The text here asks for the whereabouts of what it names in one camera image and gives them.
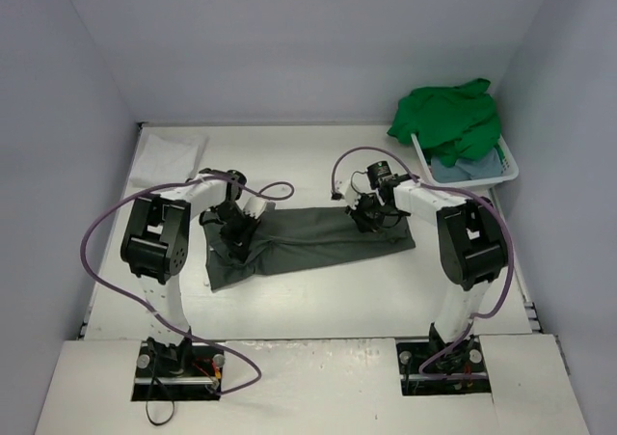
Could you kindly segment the grey t shirt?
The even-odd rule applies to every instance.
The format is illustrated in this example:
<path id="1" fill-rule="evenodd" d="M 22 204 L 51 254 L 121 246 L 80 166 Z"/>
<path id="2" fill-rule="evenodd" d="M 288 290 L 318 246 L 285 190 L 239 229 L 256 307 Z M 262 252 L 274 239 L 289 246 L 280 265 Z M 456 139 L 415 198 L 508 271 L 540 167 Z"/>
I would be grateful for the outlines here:
<path id="1" fill-rule="evenodd" d="M 222 226 L 206 211 L 200 220 L 206 240 L 205 268 L 213 291 L 252 276 L 275 276 L 385 257 L 413 250 L 409 226 L 400 222 L 378 232 L 361 232 L 340 207 L 275 209 L 264 213 L 244 261 L 223 241 Z"/>

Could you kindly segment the white t shirt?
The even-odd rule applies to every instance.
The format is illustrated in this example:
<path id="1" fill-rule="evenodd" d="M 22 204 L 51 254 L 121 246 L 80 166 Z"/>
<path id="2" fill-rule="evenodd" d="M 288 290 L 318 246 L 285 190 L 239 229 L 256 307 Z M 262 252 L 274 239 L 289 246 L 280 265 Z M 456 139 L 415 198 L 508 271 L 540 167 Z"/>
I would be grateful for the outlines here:
<path id="1" fill-rule="evenodd" d="M 207 139 L 163 138 L 149 134 L 129 175 L 136 187 L 186 182 L 196 173 Z"/>

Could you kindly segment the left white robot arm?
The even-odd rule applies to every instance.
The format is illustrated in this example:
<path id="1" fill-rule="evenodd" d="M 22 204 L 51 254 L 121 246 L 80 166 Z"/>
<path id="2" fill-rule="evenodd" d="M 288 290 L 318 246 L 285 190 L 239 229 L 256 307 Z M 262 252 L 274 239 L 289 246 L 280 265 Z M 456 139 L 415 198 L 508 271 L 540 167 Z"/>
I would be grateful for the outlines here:
<path id="1" fill-rule="evenodd" d="M 231 258 L 245 261 L 250 242 L 267 201 L 251 196 L 238 205 L 246 177 L 235 171 L 204 169 L 184 186 L 149 192 L 131 208 L 121 243 L 121 259 L 128 264 L 153 307 L 148 353 L 165 376 L 178 377 L 193 364 L 191 326 L 183 310 L 180 272 L 189 251 L 194 220 L 219 228 Z"/>

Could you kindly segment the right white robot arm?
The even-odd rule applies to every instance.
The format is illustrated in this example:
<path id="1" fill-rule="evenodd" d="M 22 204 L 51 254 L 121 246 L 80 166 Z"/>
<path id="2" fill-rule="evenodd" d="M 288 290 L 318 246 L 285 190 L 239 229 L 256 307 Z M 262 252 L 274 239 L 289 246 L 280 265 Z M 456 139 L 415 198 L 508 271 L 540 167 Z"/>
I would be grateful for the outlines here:
<path id="1" fill-rule="evenodd" d="M 514 274 L 511 236 L 493 205 L 468 190 L 395 174 L 386 161 L 364 174 L 367 192 L 352 178 L 333 183 L 333 195 L 345 201 L 360 231 L 379 231 L 388 217 L 418 217 L 437 229 L 449 285 L 431 324 L 426 356 L 433 367 L 448 369 L 460 360 L 460 344 L 473 322 L 494 317 L 505 303 Z"/>

